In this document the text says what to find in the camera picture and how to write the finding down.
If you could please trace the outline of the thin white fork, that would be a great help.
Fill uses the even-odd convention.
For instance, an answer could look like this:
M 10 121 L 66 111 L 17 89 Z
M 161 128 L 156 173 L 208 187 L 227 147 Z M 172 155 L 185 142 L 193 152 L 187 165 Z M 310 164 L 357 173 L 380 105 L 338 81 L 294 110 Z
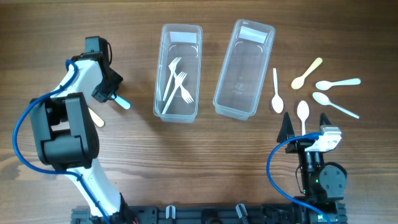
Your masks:
M 179 74 L 176 74 L 176 73 L 174 72 L 174 73 L 173 73 L 173 76 L 174 76 L 174 78 L 175 78 L 176 80 L 178 80 L 178 83 L 175 84 L 175 87 L 179 87 L 179 88 L 180 88 L 180 90 L 181 90 L 181 96 L 182 96 L 183 100 L 184 100 L 186 103 L 188 103 L 188 104 L 193 103 L 193 98 L 192 98 L 192 96 L 191 96 L 190 93 L 182 86 L 182 83 L 183 83 L 184 79 L 186 78 L 187 73 L 186 73 L 186 72 L 180 72 Z

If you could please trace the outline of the light blue plastic fork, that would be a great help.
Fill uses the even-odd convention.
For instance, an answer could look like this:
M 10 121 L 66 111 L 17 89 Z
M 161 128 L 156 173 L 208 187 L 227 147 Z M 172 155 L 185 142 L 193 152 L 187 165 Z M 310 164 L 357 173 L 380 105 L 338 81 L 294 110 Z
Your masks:
M 122 97 L 120 97 L 118 95 L 112 95 L 111 98 L 112 98 L 113 101 L 115 101 L 117 104 L 119 104 L 125 110 L 128 110 L 128 109 L 131 108 L 130 102 L 128 102 L 124 98 L 122 98 Z

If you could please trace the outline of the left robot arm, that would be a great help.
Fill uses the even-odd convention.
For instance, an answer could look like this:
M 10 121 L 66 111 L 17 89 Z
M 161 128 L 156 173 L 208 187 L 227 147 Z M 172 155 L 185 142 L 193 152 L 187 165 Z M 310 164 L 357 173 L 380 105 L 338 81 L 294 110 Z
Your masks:
M 116 92 L 123 78 L 111 69 L 110 43 L 99 36 L 85 39 L 85 51 L 67 60 L 67 74 L 54 91 L 33 99 L 27 109 L 41 163 L 51 174 L 67 176 L 90 206 L 92 223 L 139 223 L 98 160 L 100 143 L 87 102 L 114 100 L 131 105 Z

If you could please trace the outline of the yellow plastic fork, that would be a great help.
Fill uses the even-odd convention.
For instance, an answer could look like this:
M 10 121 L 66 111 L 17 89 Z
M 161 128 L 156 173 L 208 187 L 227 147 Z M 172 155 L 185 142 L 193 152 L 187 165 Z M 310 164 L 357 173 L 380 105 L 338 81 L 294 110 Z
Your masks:
M 102 128 L 105 125 L 105 122 L 91 108 L 88 108 L 88 110 L 94 124 L 97 127 Z

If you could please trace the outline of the white spoon far right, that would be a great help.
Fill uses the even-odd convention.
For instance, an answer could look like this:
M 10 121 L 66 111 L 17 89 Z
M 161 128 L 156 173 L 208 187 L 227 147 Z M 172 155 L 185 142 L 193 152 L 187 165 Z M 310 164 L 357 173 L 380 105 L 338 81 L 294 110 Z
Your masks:
M 323 93 L 320 93 L 320 92 L 313 92 L 313 93 L 312 93 L 312 96 L 313 96 L 313 99 L 314 99 L 317 103 L 319 103 L 319 104 L 321 104 L 321 105 L 323 105 L 323 106 L 332 106 L 332 107 L 334 107 L 334 108 L 340 110 L 341 112 L 343 112 L 343 113 L 345 113 L 345 114 L 347 114 L 347 115 L 349 115 L 349 116 L 352 116 L 352 117 L 354 117 L 354 118 L 356 118 L 356 119 L 359 119 L 359 116 L 358 116 L 357 114 L 355 114 L 355 113 L 353 113 L 353 112 L 351 112 L 351 111 L 349 111 L 349 110 L 346 110 L 346 109 L 344 109 L 344 108 L 342 108 L 342 107 L 340 107 L 340 106 L 338 106 L 338 105 L 332 103 L 332 102 L 330 101 L 329 97 L 327 97 L 327 96 L 326 96 L 325 94 L 323 94 Z

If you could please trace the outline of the white spoon near gripper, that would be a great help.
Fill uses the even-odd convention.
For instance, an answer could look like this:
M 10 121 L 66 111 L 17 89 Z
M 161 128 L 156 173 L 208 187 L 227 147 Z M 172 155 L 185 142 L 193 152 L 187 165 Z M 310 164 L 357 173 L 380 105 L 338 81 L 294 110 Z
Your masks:
M 304 100 L 300 101 L 297 107 L 297 115 L 301 121 L 302 136 L 306 135 L 305 122 L 309 117 L 309 114 L 310 114 L 310 109 L 308 103 Z

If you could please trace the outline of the thin white spoon left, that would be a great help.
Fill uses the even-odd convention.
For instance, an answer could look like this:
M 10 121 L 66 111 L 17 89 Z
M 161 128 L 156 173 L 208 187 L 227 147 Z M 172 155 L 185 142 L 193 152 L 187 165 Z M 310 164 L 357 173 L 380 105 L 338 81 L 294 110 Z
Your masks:
M 272 69 L 272 73 L 274 81 L 274 96 L 271 99 L 271 105 L 276 113 L 281 113 L 282 110 L 284 109 L 284 102 L 283 99 L 279 96 L 276 68 Z

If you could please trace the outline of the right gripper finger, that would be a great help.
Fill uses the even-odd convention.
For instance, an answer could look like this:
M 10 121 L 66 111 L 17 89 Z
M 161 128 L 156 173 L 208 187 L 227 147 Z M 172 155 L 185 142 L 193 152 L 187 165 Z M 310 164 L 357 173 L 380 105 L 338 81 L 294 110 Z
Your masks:
M 277 137 L 277 142 L 282 143 L 290 138 L 293 138 L 295 136 L 294 129 L 292 126 L 292 122 L 290 120 L 290 116 L 288 112 L 284 113 L 283 121 L 282 121 L 282 126 L 280 129 L 280 132 Z
M 331 122 L 328 119 L 327 115 L 325 113 L 322 113 L 320 115 L 320 126 L 325 126 L 325 125 L 330 126 Z

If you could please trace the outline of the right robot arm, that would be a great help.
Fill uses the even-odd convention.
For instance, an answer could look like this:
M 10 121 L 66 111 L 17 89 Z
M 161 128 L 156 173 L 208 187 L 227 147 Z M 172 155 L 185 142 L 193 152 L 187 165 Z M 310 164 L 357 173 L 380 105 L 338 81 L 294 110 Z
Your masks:
M 277 142 L 289 140 L 287 154 L 297 154 L 302 181 L 299 202 L 317 208 L 317 211 L 291 202 L 271 208 L 272 221 L 276 223 L 347 223 L 344 198 L 347 171 L 336 162 L 325 162 L 324 154 L 336 148 L 341 141 L 340 129 L 331 124 L 326 114 L 320 115 L 320 135 L 293 140 L 294 129 L 288 113 L 284 113 Z

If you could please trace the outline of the left clear plastic container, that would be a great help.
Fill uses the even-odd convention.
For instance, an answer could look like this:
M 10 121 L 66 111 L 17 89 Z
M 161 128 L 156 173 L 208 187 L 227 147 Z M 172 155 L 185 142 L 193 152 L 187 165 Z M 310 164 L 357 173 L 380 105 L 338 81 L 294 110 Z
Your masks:
M 153 112 L 163 122 L 192 123 L 197 116 L 201 74 L 202 34 L 202 28 L 198 25 L 166 24 L 162 28 Z M 169 64 L 176 57 L 181 57 L 182 59 L 177 64 L 175 73 L 187 73 L 182 86 L 192 96 L 193 103 L 186 103 L 181 96 L 180 88 L 178 88 L 167 112 L 162 114 L 165 104 L 175 86 L 175 78 L 173 76 L 168 95 L 166 100 L 163 101 L 164 91 L 170 76 Z

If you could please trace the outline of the clear plastic container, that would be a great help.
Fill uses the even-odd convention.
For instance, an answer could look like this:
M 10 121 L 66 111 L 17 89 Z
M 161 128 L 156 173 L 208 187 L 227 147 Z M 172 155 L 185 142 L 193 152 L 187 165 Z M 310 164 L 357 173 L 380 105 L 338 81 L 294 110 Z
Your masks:
M 162 28 L 153 112 L 163 122 L 192 123 L 197 116 L 201 74 L 202 34 L 202 28 L 198 25 L 166 24 Z M 187 73 L 182 86 L 192 96 L 193 103 L 186 103 L 181 96 L 180 88 L 178 88 L 167 112 L 162 114 L 165 104 L 175 86 L 175 78 L 173 76 L 168 95 L 166 100 L 163 101 L 164 91 L 170 76 L 169 64 L 176 57 L 181 57 L 182 59 L 177 64 L 175 73 Z
M 213 98 L 216 113 L 240 120 L 256 113 L 274 37 L 270 25 L 236 21 Z

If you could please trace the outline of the right clear plastic container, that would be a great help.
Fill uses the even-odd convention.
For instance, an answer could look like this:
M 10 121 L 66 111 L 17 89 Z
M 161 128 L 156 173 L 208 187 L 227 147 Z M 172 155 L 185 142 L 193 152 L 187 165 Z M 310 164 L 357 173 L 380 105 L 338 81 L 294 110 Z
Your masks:
M 213 98 L 216 113 L 240 120 L 256 113 L 274 37 L 270 25 L 236 21 Z

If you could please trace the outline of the curved white plastic fork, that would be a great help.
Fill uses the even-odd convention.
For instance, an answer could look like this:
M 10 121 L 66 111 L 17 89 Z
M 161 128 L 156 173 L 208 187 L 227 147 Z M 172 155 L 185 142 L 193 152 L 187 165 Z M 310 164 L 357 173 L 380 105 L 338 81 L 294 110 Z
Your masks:
M 175 69 L 177 67 L 177 64 L 179 63 L 179 61 L 181 61 L 181 59 L 182 59 L 181 57 L 176 57 L 169 64 L 170 76 L 169 76 L 169 80 L 167 82 L 167 85 L 166 85 L 166 88 L 165 88 L 165 91 L 164 91 L 164 96 L 163 96 L 163 99 L 162 99 L 163 101 L 166 100 L 166 97 L 167 97 L 168 92 L 169 92 L 170 84 L 171 84 L 171 81 L 172 81 L 172 77 L 173 77 L 173 75 L 175 73 Z

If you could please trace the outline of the yellow plastic spoon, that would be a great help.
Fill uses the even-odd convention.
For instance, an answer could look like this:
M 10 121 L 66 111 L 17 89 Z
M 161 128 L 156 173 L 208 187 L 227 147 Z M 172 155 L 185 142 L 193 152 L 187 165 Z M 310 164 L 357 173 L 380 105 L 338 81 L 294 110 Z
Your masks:
M 304 82 L 305 82 L 305 79 L 306 79 L 316 68 L 318 68 L 322 63 L 323 63 L 323 59 L 322 59 L 322 58 L 320 58 L 320 57 L 316 58 L 316 59 L 313 61 L 313 63 L 307 68 L 307 70 L 304 72 L 303 75 L 301 75 L 301 76 L 299 76 L 299 77 L 296 77 L 296 78 L 292 81 L 292 83 L 291 83 L 292 89 L 294 89 L 294 90 L 300 89 L 300 88 L 303 86 L 303 84 L 304 84 Z

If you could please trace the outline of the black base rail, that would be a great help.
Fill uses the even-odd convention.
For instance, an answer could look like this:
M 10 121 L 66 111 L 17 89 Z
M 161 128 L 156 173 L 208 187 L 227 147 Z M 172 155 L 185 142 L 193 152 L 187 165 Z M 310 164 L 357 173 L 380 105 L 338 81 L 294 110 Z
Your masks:
M 206 224 L 206 223 L 332 223 L 347 224 L 348 217 L 342 203 L 328 204 L 321 208 L 323 214 L 294 203 L 274 203 L 247 207 L 175 207 L 130 206 L 131 223 L 142 224 Z

